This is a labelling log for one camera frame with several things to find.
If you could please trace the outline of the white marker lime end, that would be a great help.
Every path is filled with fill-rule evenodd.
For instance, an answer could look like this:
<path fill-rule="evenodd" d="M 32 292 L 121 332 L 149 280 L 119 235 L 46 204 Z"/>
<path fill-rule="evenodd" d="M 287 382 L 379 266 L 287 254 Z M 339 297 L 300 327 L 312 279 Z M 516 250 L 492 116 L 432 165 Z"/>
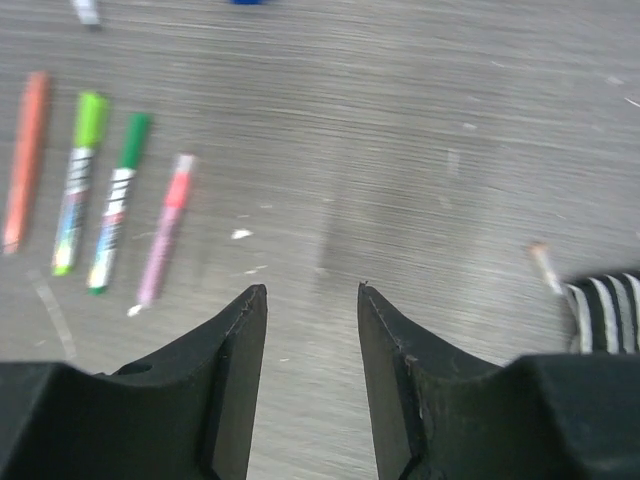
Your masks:
<path fill-rule="evenodd" d="M 54 276 L 67 275 L 80 249 L 84 213 L 91 189 L 92 162 L 102 141 L 108 100 L 95 91 L 78 96 L 72 148 L 51 263 Z"/>

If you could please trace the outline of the orange slim pen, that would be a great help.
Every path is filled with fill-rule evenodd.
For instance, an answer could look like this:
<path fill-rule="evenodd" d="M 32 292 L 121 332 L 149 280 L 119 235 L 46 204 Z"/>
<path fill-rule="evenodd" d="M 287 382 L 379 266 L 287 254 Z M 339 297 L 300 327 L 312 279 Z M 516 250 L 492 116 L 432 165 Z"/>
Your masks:
<path fill-rule="evenodd" d="M 32 72 L 22 96 L 3 229 L 4 254 L 16 253 L 26 235 L 48 119 L 50 84 L 48 72 Z"/>

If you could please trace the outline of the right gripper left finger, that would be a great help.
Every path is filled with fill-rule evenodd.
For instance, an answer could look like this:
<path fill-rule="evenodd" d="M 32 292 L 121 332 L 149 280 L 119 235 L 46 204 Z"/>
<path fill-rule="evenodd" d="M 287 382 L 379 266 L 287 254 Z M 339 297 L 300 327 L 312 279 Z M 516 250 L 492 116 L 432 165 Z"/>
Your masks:
<path fill-rule="evenodd" d="M 219 314 L 112 374 L 1 366 L 5 479 L 243 479 L 267 326 L 253 285 Z"/>

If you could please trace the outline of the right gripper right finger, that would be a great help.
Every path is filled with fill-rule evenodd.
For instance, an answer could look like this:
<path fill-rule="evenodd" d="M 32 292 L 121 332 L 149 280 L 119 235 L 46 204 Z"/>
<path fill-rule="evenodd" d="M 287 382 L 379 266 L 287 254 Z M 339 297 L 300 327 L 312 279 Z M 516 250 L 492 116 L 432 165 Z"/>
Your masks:
<path fill-rule="evenodd" d="M 358 331 L 382 479 L 635 479 L 639 360 L 466 353 L 361 284 Z"/>

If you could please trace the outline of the white marker green end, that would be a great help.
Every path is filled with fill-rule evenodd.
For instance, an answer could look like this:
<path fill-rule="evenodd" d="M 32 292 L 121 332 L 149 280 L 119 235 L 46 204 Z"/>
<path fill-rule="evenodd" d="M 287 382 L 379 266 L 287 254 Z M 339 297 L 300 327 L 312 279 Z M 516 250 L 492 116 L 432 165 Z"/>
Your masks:
<path fill-rule="evenodd" d="M 143 155 L 151 121 L 149 113 L 134 113 L 130 116 L 120 158 L 111 175 L 96 251 L 87 278 L 86 286 L 91 294 L 104 293 L 109 286 L 128 196 Z"/>

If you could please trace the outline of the pink highlighter pen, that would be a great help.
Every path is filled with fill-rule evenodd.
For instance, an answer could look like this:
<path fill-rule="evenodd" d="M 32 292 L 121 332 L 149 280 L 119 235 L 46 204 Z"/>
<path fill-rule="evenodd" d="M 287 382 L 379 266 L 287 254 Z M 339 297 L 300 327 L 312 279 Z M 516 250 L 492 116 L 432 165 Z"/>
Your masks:
<path fill-rule="evenodd" d="M 129 318 L 150 308 L 161 292 L 172 242 L 187 204 L 195 163 L 196 157 L 193 154 L 180 153 L 176 157 L 174 172 L 141 277 L 136 304 L 127 311 Z"/>

